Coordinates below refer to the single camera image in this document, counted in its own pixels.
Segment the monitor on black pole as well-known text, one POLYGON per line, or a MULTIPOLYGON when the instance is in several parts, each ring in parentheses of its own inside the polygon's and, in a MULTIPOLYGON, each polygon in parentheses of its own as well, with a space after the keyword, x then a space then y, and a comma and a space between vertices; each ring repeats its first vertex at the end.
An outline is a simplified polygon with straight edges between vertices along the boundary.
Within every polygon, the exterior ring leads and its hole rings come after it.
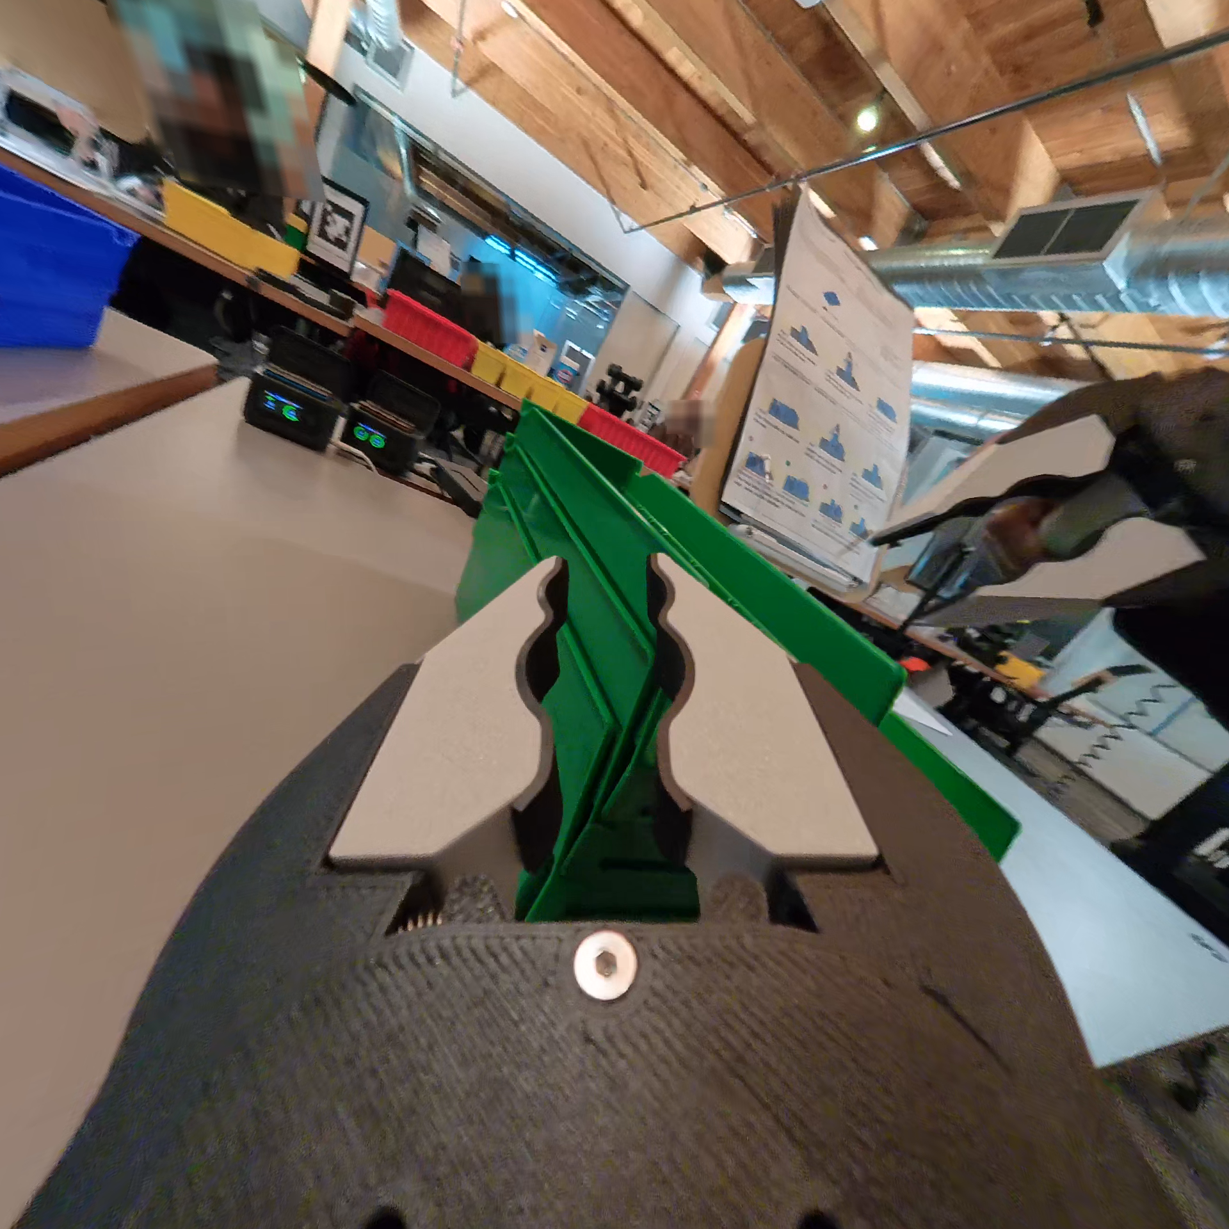
POLYGON ((900 634, 927 625, 928 615, 953 606, 975 591, 971 574, 978 573, 978 540, 978 522, 952 522, 928 535, 927 549, 905 573, 905 584, 917 592, 917 602, 900 622, 900 634))

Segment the blue plastic bin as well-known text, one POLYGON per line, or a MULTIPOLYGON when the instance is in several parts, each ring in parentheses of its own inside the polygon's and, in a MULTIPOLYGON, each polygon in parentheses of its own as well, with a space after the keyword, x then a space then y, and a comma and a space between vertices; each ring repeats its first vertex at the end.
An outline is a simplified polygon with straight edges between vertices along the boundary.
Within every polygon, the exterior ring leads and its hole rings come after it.
POLYGON ((98 342, 141 237, 0 168, 0 348, 98 342))

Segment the yellow plastic bin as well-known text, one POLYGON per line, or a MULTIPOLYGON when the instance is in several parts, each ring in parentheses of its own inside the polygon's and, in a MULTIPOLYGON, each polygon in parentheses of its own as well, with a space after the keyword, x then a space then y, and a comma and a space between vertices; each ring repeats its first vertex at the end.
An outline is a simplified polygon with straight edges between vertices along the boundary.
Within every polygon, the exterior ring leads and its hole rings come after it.
POLYGON ((164 224, 170 231, 231 261, 237 267, 267 273, 274 278, 292 278, 300 273, 300 251, 231 218, 222 203, 187 190, 182 184, 164 178, 162 201, 164 201, 164 224))

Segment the printed instruction sheet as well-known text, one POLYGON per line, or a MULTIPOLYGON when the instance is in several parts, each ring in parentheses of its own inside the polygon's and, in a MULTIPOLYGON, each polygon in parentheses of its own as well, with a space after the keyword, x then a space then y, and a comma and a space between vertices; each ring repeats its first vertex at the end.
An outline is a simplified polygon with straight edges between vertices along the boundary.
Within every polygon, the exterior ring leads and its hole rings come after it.
POLYGON ((722 511, 868 580, 905 485, 916 312, 840 240, 813 193, 779 218, 777 304, 722 511))

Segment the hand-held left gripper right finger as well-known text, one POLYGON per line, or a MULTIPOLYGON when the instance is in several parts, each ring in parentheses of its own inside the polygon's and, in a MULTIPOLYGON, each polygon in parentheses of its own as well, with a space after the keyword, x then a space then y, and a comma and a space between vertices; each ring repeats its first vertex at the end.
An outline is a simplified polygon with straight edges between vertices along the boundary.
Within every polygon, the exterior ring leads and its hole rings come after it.
POLYGON ((873 870, 880 842, 800 665, 675 556, 650 556, 654 840, 694 879, 873 870))

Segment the black charging case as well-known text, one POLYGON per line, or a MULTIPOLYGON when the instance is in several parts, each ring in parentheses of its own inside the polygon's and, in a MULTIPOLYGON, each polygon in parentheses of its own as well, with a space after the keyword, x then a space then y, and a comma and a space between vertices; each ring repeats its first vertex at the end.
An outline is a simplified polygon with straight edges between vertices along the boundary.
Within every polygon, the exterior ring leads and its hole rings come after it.
POLYGON ((345 413, 351 387, 355 363, 345 355, 295 330, 274 330, 263 361, 250 376, 243 421, 326 455, 336 421, 345 413))
POLYGON ((364 455, 374 471, 403 479, 441 421, 441 402, 419 387, 374 371, 364 398, 345 407, 338 442, 364 455))

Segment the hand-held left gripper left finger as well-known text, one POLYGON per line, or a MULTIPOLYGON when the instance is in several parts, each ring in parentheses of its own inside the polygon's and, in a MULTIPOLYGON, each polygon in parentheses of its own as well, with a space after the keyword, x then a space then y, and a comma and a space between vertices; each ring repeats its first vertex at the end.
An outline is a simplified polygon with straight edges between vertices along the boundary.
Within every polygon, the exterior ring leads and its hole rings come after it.
POLYGON ((559 741, 567 561, 548 556, 414 668, 345 818, 331 870, 535 875, 561 833, 559 741))

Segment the black flat devices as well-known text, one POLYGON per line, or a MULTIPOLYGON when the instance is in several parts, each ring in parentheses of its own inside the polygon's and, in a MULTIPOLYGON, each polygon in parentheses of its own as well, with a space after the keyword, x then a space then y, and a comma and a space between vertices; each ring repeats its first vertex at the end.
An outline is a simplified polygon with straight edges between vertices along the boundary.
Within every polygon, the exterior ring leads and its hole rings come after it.
POLYGON ((278 278, 274 273, 250 273, 250 288, 274 288, 274 294, 287 294, 300 304, 312 304, 313 312, 323 313, 331 313, 338 321, 351 321, 355 312, 357 312, 357 300, 351 294, 338 294, 338 288, 323 288, 313 284, 304 284, 304 278, 278 278))

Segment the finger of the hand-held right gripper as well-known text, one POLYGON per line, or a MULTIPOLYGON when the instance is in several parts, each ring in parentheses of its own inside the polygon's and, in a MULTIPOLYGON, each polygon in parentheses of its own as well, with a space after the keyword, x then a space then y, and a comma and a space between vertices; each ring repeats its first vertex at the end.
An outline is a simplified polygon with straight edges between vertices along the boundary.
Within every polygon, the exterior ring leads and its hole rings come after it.
POLYGON ((961 515, 961 507, 981 507, 1003 499, 1012 490, 1031 479, 1083 479, 1103 471, 1115 449, 1115 434, 1103 418, 1071 418, 1022 441, 992 441, 978 447, 961 467, 940 479, 934 490, 892 511, 892 517, 868 535, 873 547, 892 547, 934 524, 961 515))
POLYGON ((1130 592, 1205 561, 1209 553, 1185 530, 1140 515, 1108 524, 1083 553, 1058 553, 1042 542, 1041 530, 1012 530, 992 531, 942 598, 1103 604, 1115 592, 1130 592))

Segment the red plastic bin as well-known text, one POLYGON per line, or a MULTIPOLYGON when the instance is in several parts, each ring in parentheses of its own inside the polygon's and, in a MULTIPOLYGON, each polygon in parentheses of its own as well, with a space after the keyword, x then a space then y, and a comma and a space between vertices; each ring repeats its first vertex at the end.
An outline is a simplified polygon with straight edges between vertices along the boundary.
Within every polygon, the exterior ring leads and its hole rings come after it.
POLYGON ((464 324, 401 288, 387 288, 382 330, 464 371, 478 355, 478 341, 464 324))
POLYGON ((686 459, 679 449, 672 449, 668 442, 638 434, 636 424, 620 421, 619 413, 586 404, 580 429, 586 429, 590 437, 619 447, 620 455, 636 459, 648 471, 662 474, 662 479, 675 479, 675 471, 686 467, 686 459))

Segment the black white marker sign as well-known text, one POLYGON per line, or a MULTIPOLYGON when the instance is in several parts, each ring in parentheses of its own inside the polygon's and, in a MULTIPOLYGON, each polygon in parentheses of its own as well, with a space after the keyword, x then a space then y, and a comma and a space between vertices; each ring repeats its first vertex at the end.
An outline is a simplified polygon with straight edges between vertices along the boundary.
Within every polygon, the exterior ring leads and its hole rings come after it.
POLYGON ((369 206, 373 206, 369 198, 326 174, 323 198, 312 203, 304 255, 351 278, 357 266, 369 206))

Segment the grey desk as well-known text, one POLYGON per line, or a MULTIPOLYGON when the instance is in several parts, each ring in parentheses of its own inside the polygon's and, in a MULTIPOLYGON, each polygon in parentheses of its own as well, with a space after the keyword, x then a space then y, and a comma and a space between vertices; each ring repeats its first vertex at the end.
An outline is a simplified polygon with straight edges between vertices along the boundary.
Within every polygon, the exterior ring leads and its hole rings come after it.
POLYGON ((32 467, 218 387, 218 359, 102 312, 98 342, 0 355, 0 474, 32 467))
POLYGON ((992 854, 738 606, 873 870, 331 870, 469 524, 243 398, 5 479, 5 1224, 1181 1224, 992 854))

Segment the silver ventilation duct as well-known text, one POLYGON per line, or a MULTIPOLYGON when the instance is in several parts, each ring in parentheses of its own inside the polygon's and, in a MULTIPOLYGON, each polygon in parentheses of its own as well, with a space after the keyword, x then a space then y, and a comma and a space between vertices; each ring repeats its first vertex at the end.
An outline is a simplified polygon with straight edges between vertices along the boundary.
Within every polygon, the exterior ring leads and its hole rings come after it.
POLYGON ((946 441, 981 442, 1018 429, 1024 418, 1083 387, 1078 379, 916 361, 912 424, 946 441))
POLYGON ((1171 218, 1159 190, 1022 206, 985 243, 868 255, 877 276, 927 312, 1181 313, 1229 312, 1229 220, 1171 218))

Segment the white document stand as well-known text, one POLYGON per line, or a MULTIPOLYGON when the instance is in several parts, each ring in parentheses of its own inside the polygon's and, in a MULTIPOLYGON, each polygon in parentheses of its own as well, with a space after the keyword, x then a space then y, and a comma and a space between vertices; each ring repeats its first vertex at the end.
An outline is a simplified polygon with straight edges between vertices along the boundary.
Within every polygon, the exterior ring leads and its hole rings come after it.
POLYGON ((798 580, 800 586, 813 586, 822 592, 834 592, 840 602, 862 602, 880 586, 880 556, 868 573, 868 580, 850 574, 840 565, 817 561, 805 549, 798 549, 792 542, 779 540, 768 530, 746 524, 746 522, 730 522, 724 524, 731 540, 746 542, 754 553, 761 553, 765 561, 771 561, 779 573, 786 573, 791 580, 798 580))

